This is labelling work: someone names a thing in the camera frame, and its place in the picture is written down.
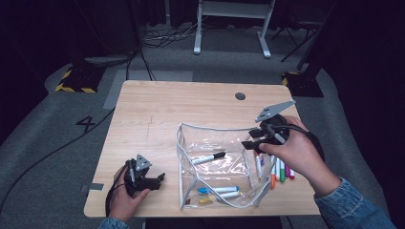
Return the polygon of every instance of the gray carpet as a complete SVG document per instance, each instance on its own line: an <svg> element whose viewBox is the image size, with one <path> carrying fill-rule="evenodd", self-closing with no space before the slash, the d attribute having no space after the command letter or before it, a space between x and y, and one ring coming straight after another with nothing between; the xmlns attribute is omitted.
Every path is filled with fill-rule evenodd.
<svg viewBox="0 0 405 229"><path fill-rule="evenodd" d="M272 57L264 59L257 30L207 31L202 36L200 55L193 54L194 37L189 37L165 48L144 48L144 56L159 80L280 85L281 73L295 71L305 47L281 63L293 49L293 43L286 32L271 41L275 31L269 31L266 40ZM293 34L303 37L301 31ZM77 121L91 116L94 123L99 123L112 111L126 65L108 68L96 94L55 92L68 67L49 76L45 84L49 95L1 146L0 198L34 162L82 135L84 127L77 126ZM131 79L148 79L139 56L129 70ZM333 81L325 72L319 73L317 81L325 97L294 97L300 116L320 138L332 170L387 212L382 190L352 137ZM93 131L44 159L22 177L7 198L0 227L97 228L102 219L84 216L86 193L81 188L93 180L111 118L109 115ZM294 228L326 228L319 216L290 218ZM141 228L143 222L144 219L133 218L129 224ZM285 217L282 223L284 228L290 228Z"/></svg>

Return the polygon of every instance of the clear plastic pouch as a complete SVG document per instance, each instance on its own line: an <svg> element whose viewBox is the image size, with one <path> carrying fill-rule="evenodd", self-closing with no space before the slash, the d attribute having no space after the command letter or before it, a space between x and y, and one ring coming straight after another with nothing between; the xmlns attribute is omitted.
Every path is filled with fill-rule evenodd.
<svg viewBox="0 0 405 229"><path fill-rule="evenodd" d="M181 123L177 131L181 209L259 205L270 189L273 163L267 154L261 154L261 161L257 161L254 152L242 145L253 129L214 129ZM225 152L225 156L192 163L219 152ZM238 190L218 189L224 187Z"/></svg>

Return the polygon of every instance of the hand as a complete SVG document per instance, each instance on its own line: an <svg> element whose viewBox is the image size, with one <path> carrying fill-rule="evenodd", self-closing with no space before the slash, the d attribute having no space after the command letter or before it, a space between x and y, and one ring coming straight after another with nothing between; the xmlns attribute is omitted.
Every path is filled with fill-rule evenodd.
<svg viewBox="0 0 405 229"><path fill-rule="evenodd" d="M118 172L114 175L114 180L116 180ZM135 212L137 211L139 205L143 202L143 200L148 196L150 190L145 189L140 192L136 197L130 197L125 189L125 185L120 185L124 183L124 176L126 170L121 174L119 180L117 182L116 190L113 192L113 196L111 198L110 203L110 215L108 217L119 219L123 222L127 222L131 217L134 216Z"/></svg>
<svg viewBox="0 0 405 229"><path fill-rule="evenodd" d="M297 117L285 116L285 119L287 124L308 130ZM324 163L310 140L300 132L289 130L289 137L284 145L262 143L259 148L281 158L289 168L303 175L319 198L333 192L341 183Z"/></svg>

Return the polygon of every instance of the denim jacket sleeve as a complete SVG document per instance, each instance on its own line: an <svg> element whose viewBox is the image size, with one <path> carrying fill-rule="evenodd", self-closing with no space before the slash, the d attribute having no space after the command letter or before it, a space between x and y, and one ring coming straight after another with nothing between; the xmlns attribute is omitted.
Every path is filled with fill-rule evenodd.
<svg viewBox="0 0 405 229"><path fill-rule="evenodd" d="M384 212L347 180L323 198L315 197L321 215L333 228L395 228Z"/></svg>
<svg viewBox="0 0 405 229"><path fill-rule="evenodd" d="M98 229L129 229L129 226L121 220L106 218L100 223Z"/></svg>

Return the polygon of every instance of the table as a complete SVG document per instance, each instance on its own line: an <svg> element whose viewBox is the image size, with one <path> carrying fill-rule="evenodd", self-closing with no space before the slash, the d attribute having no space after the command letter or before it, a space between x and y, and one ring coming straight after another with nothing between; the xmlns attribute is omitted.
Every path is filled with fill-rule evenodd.
<svg viewBox="0 0 405 229"><path fill-rule="evenodd" d="M264 19L262 31L257 31L257 36L263 50L263 56L270 58L271 53L268 49L265 35L270 21L271 13L273 12L275 0L271 0L269 4L248 4L248 3L233 3L233 2L212 2L199 1L197 13L197 32L194 42L194 54L201 53L202 46L202 22L203 15L207 16L228 16L228 17L244 17Z"/></svg>
<svg viewBox="0 0 405 229"><path fill-rule="evenodd" d="M238 100L236 93L245 94ZM213 128L249 128L268 105L291 100L282 85L195 82L124 82L105 139L93 183L84 207L87 217L105 217L104 202L113 176L127 159L145 156L153 165L147 177L166 173L158 191L152 191L136 212L137 217L236 217L319 215L309 182L297 174L294 181L277 183L259 207L235 209L224 206L180 210L179 161L176 131L181 122ZM282 115L298 116L295 106Z"/></svg>

